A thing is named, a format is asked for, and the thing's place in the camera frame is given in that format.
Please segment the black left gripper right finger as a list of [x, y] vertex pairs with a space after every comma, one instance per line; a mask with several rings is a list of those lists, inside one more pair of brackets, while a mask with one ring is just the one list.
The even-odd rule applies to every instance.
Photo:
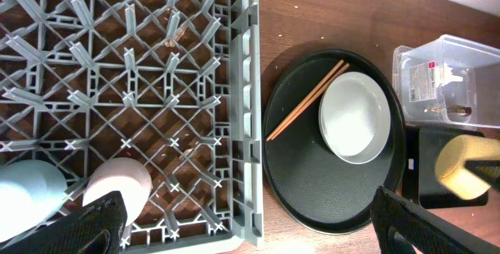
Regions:
[[380, 186], [370, 216], [382, 253], [498, 253], [478, 238]]

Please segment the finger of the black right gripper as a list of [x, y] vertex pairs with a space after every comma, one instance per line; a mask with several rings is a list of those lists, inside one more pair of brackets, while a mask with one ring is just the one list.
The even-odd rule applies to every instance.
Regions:
[[478, 176], [481, 180], [488, 183], [496, 191], [500, 189], [499, 183], [499, 161], [498, 160], [467, 160], [465, 161], [465, 168]]

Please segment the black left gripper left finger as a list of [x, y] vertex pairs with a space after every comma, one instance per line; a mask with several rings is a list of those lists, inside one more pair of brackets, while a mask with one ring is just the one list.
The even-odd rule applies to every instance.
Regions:
[[119, 191], [4, 248], [3, 254], [112, 253], [120, 251], [127, 211]]

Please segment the yellow bowl with food scraps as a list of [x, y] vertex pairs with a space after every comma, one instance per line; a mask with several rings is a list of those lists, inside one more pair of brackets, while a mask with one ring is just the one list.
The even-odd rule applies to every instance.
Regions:
[[466, 167], [466, 161], [499, 160], [499, 140], [462, 134], [441, 150], [435, 164], [438, 182], [462, 200], [483, 195], [491, 185]]

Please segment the pink plastic cup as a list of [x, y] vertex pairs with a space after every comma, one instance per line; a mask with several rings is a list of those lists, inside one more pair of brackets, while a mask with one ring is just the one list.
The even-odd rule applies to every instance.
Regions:
[[141, 214], [152, 190], [148, 170], [136, 159], [120, 157], [101, 164], [90, 176], [84, 192], [83, 206], [111, 191], [119, 191], [127, 211], [125, 225], [131, 225]]

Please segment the blue plastic cup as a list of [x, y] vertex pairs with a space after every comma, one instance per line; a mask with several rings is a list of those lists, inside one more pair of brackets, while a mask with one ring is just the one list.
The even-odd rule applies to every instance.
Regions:
[[35, 227], [59, 210], [66, 179], [40, 160], [23, 160], [1, 168], [1, 241]]

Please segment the white napkin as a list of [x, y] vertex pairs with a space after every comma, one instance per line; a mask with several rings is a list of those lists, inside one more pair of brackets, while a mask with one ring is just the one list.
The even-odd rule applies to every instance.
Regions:
[[443, 81], [442, 81], [443, 86], [445, 86], [446, 84], [453, 83], [453, 82], [461, 83], [461, 82], [463, 82], [463, 80], [464, 80], [464, 78], [463, 78], [460, 70], [456, 70], [450, 66], [444, 66], [444, 74], [443, 74]]

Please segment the grey round plate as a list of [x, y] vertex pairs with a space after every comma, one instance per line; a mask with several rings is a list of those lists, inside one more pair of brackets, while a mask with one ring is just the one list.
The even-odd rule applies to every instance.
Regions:
[[347, 72], [336, 78], [321, 98], [318, 117], [327, 147], [346, 163], [369, 163], [388, 142], [388, 99], [381, 86], [364, 73]]

